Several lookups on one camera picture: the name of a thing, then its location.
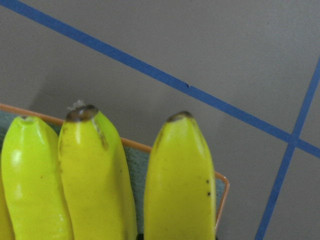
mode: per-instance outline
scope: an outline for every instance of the green banana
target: green banana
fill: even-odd
[[[14,240],[14,230],[12,228],[11,219],[8,212],[8,207],[5,199],[5,191],[2,183],[1,164],[0,164],[0,239]]]
[[[75,240],[135,240],[129,170],[115,126],[93,105],[70,111],[58,143]]]
[[[72,240],[53,129],[38,117],[16,117],[4,137],[1,168],[15,239]]]
[[[152,147],[144,192],[145,240],[213,240],[215,171],[210,150],[187,111],[165,122]]]

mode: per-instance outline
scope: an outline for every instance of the brown spot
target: brown spot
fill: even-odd
[[[62,174],[62,168],[61,168],[61,161],[58,160],[58,169],[59,169],[59,172]]]
[[[59,143],[59,153],[62,155],[63,154],[63,141],[62,141],[62,138],[60,139],[60,143]]]
[[[75,110],[70,111],[65,120],[67,122],[81,122],[81,121],[88,121],[93,119],[94,116],[99,112],[99,110],[89,104],[85,106],[77,107]]]
[[[157,140],[156,140],[156,142],[154,143],[154,146],[153,146],[153,148],[152,148],[152,149],[154,149],[154,150],[153,150],[154,152],[157,151],[158,146],[159,146],[159,144],[161,143],[161,139],[162,139],[163,135],[164,135],[164,133],[163,133],[163,131],[161,131],[161,132],[159,133],[159,135],[157,136]]]
[[[94,118],[92,118],[91,120],[92,120],[92,124],[93,124],[96,132],[97,132],[98,135],[99,135],[99,138],[100,138],[100,140],[101,140],[101,144],[102,144],[103,148],[104,148],[105,150],[108,150],[109,144],[108,144],[108,141],[107,141],[107,139],[106,139],[105,134],[101,131],[101,128],[100,128],[99,123],[98,123]]]

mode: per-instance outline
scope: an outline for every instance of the gray floor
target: gray floor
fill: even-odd
[[[220,240],[319,239],[320,93],[313,97],[308,88],[320,56],[320,1],[9,2],[16,1],[0,0],[1,103],[64,118],[81,99],[100,108],[122,137],[150,146],[168,116],[188,110],[216,171],[230,181]],[[72,31],[62,35],[40,24],[46,19],[9,9],[27,9],[21,3],[209,98],[189,96],[71,39]],[[305,96],[312,104],[301,134],[290,138],[301,107],[308,110]],[[267,205],[275,182],[282,188]],[[270,222],[265,212],[273,213]]]

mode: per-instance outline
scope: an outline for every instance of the blue tape line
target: blue tape line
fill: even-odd
[[[277,199],[278,199],[281,187],[284,183],[284,180],[285,180],[285,177],[286,177],[286,174],[287,174],[287,171],[296,147],[298,145],[308,147],[308,148],[310,147],[309,145],[307,145],[308,143],[300,140],[299,137],[303,129],[303,126],[305,124],[308,111],[310,109],[312,100],[316,93],[316,89],[318,87],[319,81],[320,81],[320,58],[315,67],[314,74],[312,76],[308,90],[306,92],[302,106],[300,108],[298,118],[295,122],[290,141],[288,142],[288,146],[284,153],[280,168],[278,170],[275,181],[273,183],[270,196],[268,198],[261,222],[259,224],[258,230],[255,235],[255,240],[263,240],[266,234],[268,225],[270,223],[272,214],[275,209],[275,205],[277,203]]]
[[[271,189],[271,193],[269,195],[260,225],[258,227],[258,230],[256,232],[254,240],[263,240],[271,219],[271,216],[274,212],[278,196],[281,190],[281,186],[285,180],[287,170],[289,167],[289,164],[291,162],[292,156],[295,151],[295,146],[293,144],[288,144],[285,154],[283,156],[280,168],[278,170],[278,173],[276,175],[274,184]]]
[[[240,110],[196,87],[171,76],[107,43],[104,43],[72,26],[69,26],[35,8],[17,0],[0,0],[0,5],[23,15],[37,23],[46,26],[68,38],[71,38],[91,49],[98,51],[114,60],[117,60],[151,78],[154,78],[170,87],[181,91],[197,100],[202,101],[222,112],[233,116],[253,127],[256,127],[278,139],[288,142],[291,135],[247,112]]]
[[[311,154],[311,155],[316,156],[317,158],[320,158],[320,149],[317,148],[316,146],[311,145],[310,143],[308,143],[306,141],[299,139],[296,147]]]

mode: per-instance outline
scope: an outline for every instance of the yellow banana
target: yellow banana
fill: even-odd
[[[58,149],[74,239],[135,240],[135,201],[114,125],[93,105],[78,106],[62,125]]]
[[[189,112],[162,126],[152,147],[144,192],[145,240],[214,240],[215,172]]]
[[[1,164],[0,164],[0,240],[14,240],[14,230],[12,228],[6,199],[2,183]]]
[[[58,166],[58,135],[38,117],[16,117],[1,153],[16,240],[72,240]]]

